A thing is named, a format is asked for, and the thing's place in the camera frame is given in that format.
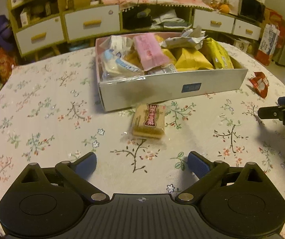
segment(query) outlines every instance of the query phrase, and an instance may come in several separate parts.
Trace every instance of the orange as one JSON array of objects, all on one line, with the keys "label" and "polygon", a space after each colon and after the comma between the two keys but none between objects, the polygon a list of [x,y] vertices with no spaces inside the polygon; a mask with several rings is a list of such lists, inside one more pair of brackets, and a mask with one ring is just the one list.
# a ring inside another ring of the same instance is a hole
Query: orange
[{"label": "orange", "polygon": [[228,14],[230,12],[230,8],[228,5],[222,4],[219,7],[219,11],[221,11],[222,13]]}]

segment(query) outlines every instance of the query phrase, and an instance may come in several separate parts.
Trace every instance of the white drawer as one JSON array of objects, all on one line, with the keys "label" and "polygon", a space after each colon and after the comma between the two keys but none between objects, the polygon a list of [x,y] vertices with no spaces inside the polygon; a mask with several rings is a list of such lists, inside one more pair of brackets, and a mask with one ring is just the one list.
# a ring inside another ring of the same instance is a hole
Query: white drawer
[{"label": "white drawer", "polygon": [[118,10],[110,5],[65,14],[69,40],[120,31]]},{"label": "white drawer", "polygon": [[231,33],[233,23],[232,17],[195,9],[194,27],[199,25],[202,29]]},{"label": "white drawer", "polygon": [[22,55],[64,40],[61,18],[55,17],[16,34]]},{"label": "white drawer", "polygon": [[241,20],[236,20],[232,30],[233,35],[252,38],[255,40],[259,39],[261,28],[255,25],[252,25]]}]

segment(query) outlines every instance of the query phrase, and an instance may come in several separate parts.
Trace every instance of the silver screw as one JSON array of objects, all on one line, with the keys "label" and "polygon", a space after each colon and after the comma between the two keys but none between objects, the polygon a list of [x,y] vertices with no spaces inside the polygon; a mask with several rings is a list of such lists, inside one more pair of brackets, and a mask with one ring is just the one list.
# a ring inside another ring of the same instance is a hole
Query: silver screw
[{"label": "silver screw", "polygon": [[103,193],[95,193],[91,196],[91,199],[95,201],[102,201],[106,199],[106,195]]},{"label": "silver screw", "polygon": [[183,201],[190,201],[194,198],[194,196],[190,193],[181,193],[179,194],[178,198]]}]

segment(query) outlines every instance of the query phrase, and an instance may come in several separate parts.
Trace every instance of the table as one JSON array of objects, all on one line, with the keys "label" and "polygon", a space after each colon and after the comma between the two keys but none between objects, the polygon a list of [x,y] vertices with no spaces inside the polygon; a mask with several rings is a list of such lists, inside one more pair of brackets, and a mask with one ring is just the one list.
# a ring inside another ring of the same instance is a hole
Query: table
[{"label": "table", "polygon": [[[257,116],[285,96],[285,86],[250,56],[223,46],[249,69],[241,88],[165,102],[162,143],[124,136],[134,109],[103,112],[94,48],[16,68],[0,91],[0,199],[29,162],[53,167],[90,151],[97,168],[89,181],[109,196],[175,195],[197,180],[186,165],[192,150],[231,166],[258,163],[285,199],[285,126]],[[268,77],[266,99],[248,81],[254,71]]]}]

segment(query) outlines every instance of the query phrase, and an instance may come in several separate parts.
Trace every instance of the red wrapper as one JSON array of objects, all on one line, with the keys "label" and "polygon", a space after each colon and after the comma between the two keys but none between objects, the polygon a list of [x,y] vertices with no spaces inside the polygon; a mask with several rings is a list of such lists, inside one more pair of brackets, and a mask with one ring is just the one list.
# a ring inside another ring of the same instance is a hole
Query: red wrapper
[{"label": "red wrapper", "polygon": [[264,99],[267,96],[269,81],[262,72],[255,72],[255,77],[249,79],[257,93]]}]

